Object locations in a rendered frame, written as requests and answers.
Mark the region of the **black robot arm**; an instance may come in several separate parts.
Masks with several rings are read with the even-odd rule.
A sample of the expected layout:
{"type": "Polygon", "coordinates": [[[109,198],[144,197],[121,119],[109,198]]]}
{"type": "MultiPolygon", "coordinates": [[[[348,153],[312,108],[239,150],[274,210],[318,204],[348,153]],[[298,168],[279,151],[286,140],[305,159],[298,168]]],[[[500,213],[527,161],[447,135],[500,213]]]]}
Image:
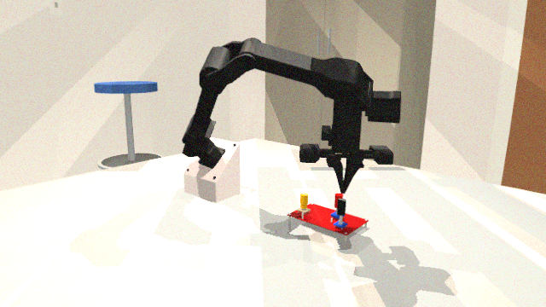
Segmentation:
{"type": "Polygon", "coordinates": [[[320,60],[281,49],[257,38],[231,41],[212,47],[200,71],[200,96],[195,113],[183,136],[183,154],[198,157],[198,163],[211,169],[225,153],[210,139],[216,121],[212,110],[227,84],[243,73],[258,69],[317,87],[325,97],[334,99],[333,120],[399,123],[401,91],[373,91],[373,79],[354,60],[320,60]]]}

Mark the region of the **red circuit board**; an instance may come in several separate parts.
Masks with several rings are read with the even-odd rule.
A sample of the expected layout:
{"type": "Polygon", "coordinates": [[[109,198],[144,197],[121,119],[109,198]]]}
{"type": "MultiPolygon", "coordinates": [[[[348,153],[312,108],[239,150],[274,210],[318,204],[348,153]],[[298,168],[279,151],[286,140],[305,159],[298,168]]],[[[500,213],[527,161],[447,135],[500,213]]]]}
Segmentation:
{"type": "Polygon", "coordinates": [[[291,222],[291,217],[301,221],[314,224],[324,229],[333,230],[346,236],[355,229],[364,224],[367,227],[368,219],[354,217],[346,214],[346,200],[343,199],[343,194],[335,194],[334,207],[335,210],[315,205],[308,204],[308,194],[300,195],[300,208],[287,214],[288,221],[291,222]]]}

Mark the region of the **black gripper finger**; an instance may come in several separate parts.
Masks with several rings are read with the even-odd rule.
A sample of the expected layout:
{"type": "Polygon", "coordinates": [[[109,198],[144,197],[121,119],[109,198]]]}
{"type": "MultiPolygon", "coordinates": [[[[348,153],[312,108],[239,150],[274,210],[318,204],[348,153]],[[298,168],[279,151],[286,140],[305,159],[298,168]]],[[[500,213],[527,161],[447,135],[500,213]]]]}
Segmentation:
{"type": "Polygon", "coordinates": [[[328,167],[333,167],[334,168],[334,171],[335,171],[335,174],[337,176],[337,180],[338,180],[338,183],[339,183],[339,186],[340,186],[340,192],[341,192],[341,194],[343,194],[344,193],[344,175],[343,175],[343,165],[342,165],[342,163],[340,162],[340,165],[329,164],[327,158],[326,158],[326,161],[327,161],[328,167]]]}
{"type": "Polygon", "coordinates": [[[344,193],[346,193],[349,188],[353,177],[357,174],[360,168],[363,168],[363,164],[351,164],[349,159],[346,159],[346,172],[344,177],[344,193]]]}

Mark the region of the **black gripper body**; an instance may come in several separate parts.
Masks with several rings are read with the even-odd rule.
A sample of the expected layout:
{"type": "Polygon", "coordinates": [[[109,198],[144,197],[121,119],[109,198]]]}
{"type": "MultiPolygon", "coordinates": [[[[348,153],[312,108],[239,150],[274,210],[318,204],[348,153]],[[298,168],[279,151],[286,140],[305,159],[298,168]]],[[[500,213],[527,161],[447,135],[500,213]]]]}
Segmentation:
{"type": "Polygon", "coordinates": [[[369,150],[360,149],[360,131],[361,121],[333,120],[332,148],[302,143],[299,147],[299,162],[316,163],[320,158],[327,158],[329,164],[340,165],[343,158],[349,159],[351,164],[362,164],[363,159],[374,159],[378,165],[393,165],[394,155],[387,146],[369,145],[369,150]]]}

